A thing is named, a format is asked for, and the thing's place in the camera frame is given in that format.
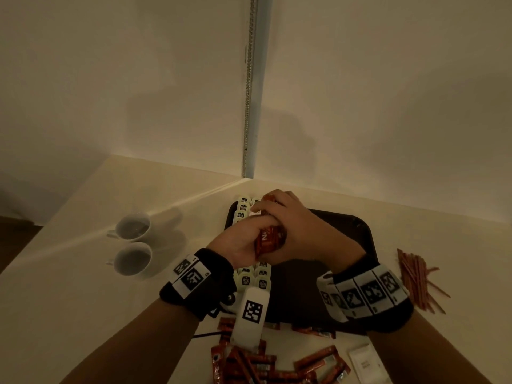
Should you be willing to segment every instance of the forearm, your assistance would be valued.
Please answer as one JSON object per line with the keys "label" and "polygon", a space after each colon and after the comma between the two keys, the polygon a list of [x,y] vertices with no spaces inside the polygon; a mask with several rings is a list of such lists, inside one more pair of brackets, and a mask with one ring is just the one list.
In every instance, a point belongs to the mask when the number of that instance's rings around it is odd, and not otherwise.
{"label": "forearm", "polygon": [[489,384],[418,312],[393,333],[368,332],[394,384]]}
{"label": "forearm", "polygon": [[185,307],[157,299],[62,383],[167,383],[198,325]]}

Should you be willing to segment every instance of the white cup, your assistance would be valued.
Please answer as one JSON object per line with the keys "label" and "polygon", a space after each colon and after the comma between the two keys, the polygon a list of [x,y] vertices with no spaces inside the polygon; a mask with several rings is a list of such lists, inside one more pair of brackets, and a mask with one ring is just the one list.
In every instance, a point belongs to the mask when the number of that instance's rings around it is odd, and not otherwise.
{"label": "white cup", "polygon": [[151,247],[146,243],[131,243],[120,250],[107,264],[123,276],[133,276],[148,267],[153,257]]}
{"label": "white cup", "polygon": [[107,232],[107,237],[135,242],[147,238],[153,230],[147,213],[134,213],[123,217],[114,230]]}

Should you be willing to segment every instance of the right hand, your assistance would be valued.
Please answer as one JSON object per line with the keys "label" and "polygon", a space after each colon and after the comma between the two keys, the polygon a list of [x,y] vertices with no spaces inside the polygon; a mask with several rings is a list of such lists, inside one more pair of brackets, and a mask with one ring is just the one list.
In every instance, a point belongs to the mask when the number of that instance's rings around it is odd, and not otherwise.
{"label": "right hand", "polygon": [[361,245],[310,212],[291,191],[274,190],[269,194],[279,203],[259,201],[251,211],[265,210],[273,215],[285,227],[287,236],[281,248],[260,256],[260,261],[274,265],[293,258],[319,260],[338,273],[365,254]]}

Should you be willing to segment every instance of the black cable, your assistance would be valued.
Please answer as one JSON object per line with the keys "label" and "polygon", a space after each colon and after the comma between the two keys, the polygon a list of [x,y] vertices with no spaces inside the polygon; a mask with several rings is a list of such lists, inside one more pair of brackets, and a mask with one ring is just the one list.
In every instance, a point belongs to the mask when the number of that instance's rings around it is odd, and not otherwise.
{"label": "black cable", "polygon": [[222,335],[222,334],[231,334],[230,331],[214,331],[213,333],[204,333],[204,334],[196,334],[192,338],[202,338],[202,337],[209,337],[211,335]]}

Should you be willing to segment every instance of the hand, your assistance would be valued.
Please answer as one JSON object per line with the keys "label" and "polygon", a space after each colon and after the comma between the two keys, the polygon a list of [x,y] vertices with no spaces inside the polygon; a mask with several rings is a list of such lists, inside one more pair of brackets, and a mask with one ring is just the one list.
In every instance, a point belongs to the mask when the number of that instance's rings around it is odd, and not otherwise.
{"label": "hand", "polygon": [[230,226],[207,248],[225,257],[234,269],[256,264],[254,240],[261,229],[279,225],[271,215],[255,215]]}
{"label": "hand", "polygon": [[282,248],[259,259],[278,264],[292,258],[320,260],[337,273],[359,260],[365,251],[357,242],[310,212],[291,191],[271,191],[279,202],[259,201],[251,211],[265,210],[287,231]]}

